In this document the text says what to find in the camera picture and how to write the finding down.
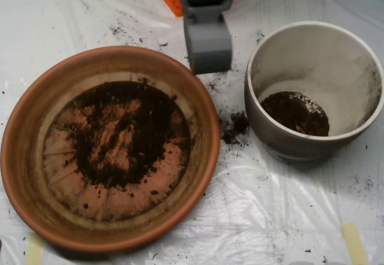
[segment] white plastic sheet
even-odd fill
[[[232,70],[200,76],[224,121],[244,110],[251,52],[289,22],[342,26],[384,62],[384,0],[235,0],[225,16]],[[182,19],[162,0],[0,0],[0,42],[1,135],[26,88],[73,54],[134,45],[187,65]],[[40,264],[351,264],[344,222],[355,222],[370,264],[384,263],[383,123],[381,114],[347,148],[306,170],[274,160],[252,132],[238,136],[240,144],[222,141],[206,195],[167,235],[98,261],[44,243]],[[30,262],[31,234],[0,182],[0,264]]]

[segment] yellow tape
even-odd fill
[[[353,222],[343,224],[341,226],[341,232],[343,233],[352,265],[369,265],[356,224]]]
[[[29,235],[28,250],[25,257],[25,265],[40,265],[43,256],[43,239],[36,233]]]

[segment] clay pot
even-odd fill
[[[82,92],[118,81],[176,95],[180,114],[172,120],[177,126],[184,115],[187,131],[167,141],[164,159],[139,182],[110,186],[78,170],[69,124],[89,114],[76,102]],[[134,104],[126,107],[134,110]],[[121,117],[119,108],[112,111]],[[114,127],[115,119],[98,130]],[[121,142],[130,139],[124,135]],[[1,174],[11,204],[36,233],[68,249],[113,252],[144,245],[175,226],[202,197],[219,147],[215,107],[190,70],[152,50],[104,47],[60,62],[23,94],[2,139]]]

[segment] soil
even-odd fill
[[[230,129],[223,131],[221,139],[224,140],[226,144],[238,144],[237,136],[240,134],[245,134],[249,127],[249,122],[245,116],[245,112],[237,112],[231,114],[232,124]]]
[[[329,122],[324,110],[299,92],[283,91],[261,102],[264,110],[277,122],[299,133],[328,136]]]
[[[178,112],[184,118],[176,98],[147,85],[145,80],[144,83],[103,83],[83,92],[73,103],[82,112],[91,112],[86,115],[86,125],[64,125],[71,131],[69,138],[74,140],[75,153],[70,162],[77,162],[78,171],[93,185],[102,183],[109,188],[139,184],[150,171],[156,171],[154,162],[164,159],[164,144],[175,134],[170,122],[172,114]],[[133,101],[139,103],[138,108],[124,111],[116,118],[115,109],[111,108],[124,109]],[[110,137],[102,143],[106,127],[111,124]],[[184,136],[190,136],[185,118],[182,131]],[[131,134],[128,144],[124,141],[126,134]],[[110,162],[111,154],[116,151],[124,156],[121,164]]]

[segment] gray pot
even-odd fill
[[[245,76],[250,127],[280,159],[326,157],[363,133],[383,107],[383,68],[374,52],[349,31],[322,22],[297,22],[269,34],[252,54]],[[329,136],[288,129],[260,103],[295,91],[315,100],[329,119]]]

